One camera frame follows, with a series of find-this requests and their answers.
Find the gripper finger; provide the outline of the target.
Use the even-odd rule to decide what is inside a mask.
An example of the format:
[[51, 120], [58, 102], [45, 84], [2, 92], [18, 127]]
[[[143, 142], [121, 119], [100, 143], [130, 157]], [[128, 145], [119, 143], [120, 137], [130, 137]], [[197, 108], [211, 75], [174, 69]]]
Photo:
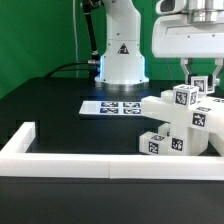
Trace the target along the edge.
[[191, 84], [191, 78], [194, 76], [192, 70], [192, 60], [189, 58], [182, 58], [180, 60], [180, 65], [185, 75], [185, 83]]
[[220, 77], [224, 74], [224, 58], [216, 58], [215, 59], [215, 70], [208, 77], [208, 83], [212, 87], [216, 87], [220, 85]]

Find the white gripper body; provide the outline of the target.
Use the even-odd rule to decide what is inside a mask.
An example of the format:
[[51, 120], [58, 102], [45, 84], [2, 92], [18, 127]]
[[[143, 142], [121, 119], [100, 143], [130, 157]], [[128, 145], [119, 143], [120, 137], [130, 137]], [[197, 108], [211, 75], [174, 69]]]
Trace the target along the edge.
[[188, 22], [186, 14], [159, 17], [153, 27], [157, 58], [224, 58], [224, 11], [215, 22]]

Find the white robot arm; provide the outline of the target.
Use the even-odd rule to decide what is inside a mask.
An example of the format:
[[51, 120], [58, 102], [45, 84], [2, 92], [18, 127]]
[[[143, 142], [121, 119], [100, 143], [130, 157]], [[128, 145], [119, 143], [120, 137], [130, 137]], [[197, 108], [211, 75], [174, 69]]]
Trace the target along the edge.
[[[145, 59], [140, 53], [141, 15], [132, 0], [82, 0], [89, 24], [92, 55], [100, 63], [95, 82], [108, 87], [131, 87], [149, 82], [145, 76]], [[97, 51], [91, 12], [106, 10], [106, 51]], [[194, 75], [190, 61], [212, 58], [216, 69], [207, 77], [208, 86], [220, 83], [224, 71], [224, 0], [159, 0], [158, 15], [152, 31], [152, 53], [156, 58], [178, 58], [191, 84]]]

